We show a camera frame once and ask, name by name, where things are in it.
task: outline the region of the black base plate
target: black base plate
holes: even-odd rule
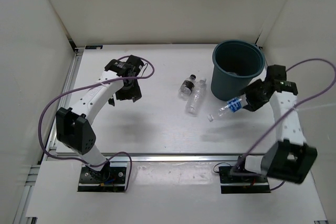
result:
[[[107,185],[101,185],[94,178],[91,177],[89,173],[89,168],[83,166],[80,172],[78,189],[77,191],[95,191],[95,192],[110,192],[110,193],[120,193],[125,191],[125,180],[126,180],[126,167],[113,166],[110,164],[110,179],[114,178],[113,183],[108,183]]]
[[[222,194],[270,193],[268,180],[265,177],[233,177],[229,175],[230,166],[220,166],[218,169]]]

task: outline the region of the dark teal bucket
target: dark teal bucket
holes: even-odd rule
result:
[[[265,56],[254,44],[227,40],[218,44],[212,54],[214,72],[211,91],[215,97],[228,101],[238,96],[265,67]]]

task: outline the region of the plastic water bottle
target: plastic water bottle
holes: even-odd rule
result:
[[[185,106],[185,111],[196,115],[201,107],[201,104],[205,97],[206,91],[206,78],[202,78],[196,83],[195,88],[188,99],[187,105]]]
[[[179,92],[178,94],[183,100],[188,100],[193,88],[195,87],[195,79],[196,79],[196,76],[192,74],[190,77],[185,79],[184,82],[182,83],[178,91]]]
[[[246,100],[246,96],[243,94],[239,97],[233,98],[231,100],[229,100],[227,102],[227,104],[224,107],[221,107],[217,113],[214,114],[209,114],[208,115],[208,119],[210,122],[212,122],[213,120],[221,120],[224,119],[227,114],[232,114],[238,110],[240,110],[241,108],[243,108],[244,106],[246,106],[247,100]]]

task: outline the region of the white wall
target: white wall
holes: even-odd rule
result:
[[[268,63],[290,66],[308,58],[336,64],[336,0],[288,0],[264,49]],[[323,63],[307,63],[288,73],[298,85],[299,100],[326,87],[333,71]],[[336,87],[299,109],[309,144],[318,148],[314,179],[326,215],[336,223]]]
[[[262,45],[286,0],[50,0],[77,46],[209,43]]]
[[[62,90],[72,56],[48,0],[0,0],[0,223],[12,223],[41,157],[39,114]],[[48,113],[45,126],[52,119]]]

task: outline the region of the bottle cap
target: bottle cap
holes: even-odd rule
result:
[[[203,78],[200,79],[200,83],[205,83],[205,82],[206,82],[206,78],[205,77],[203,77]]]
[[[212,122],[212,121],[214,120],[214,117],[213,117],[211,114],[209,114],[209,115],[208,115],[208,120],[209,120],[210,122]]]

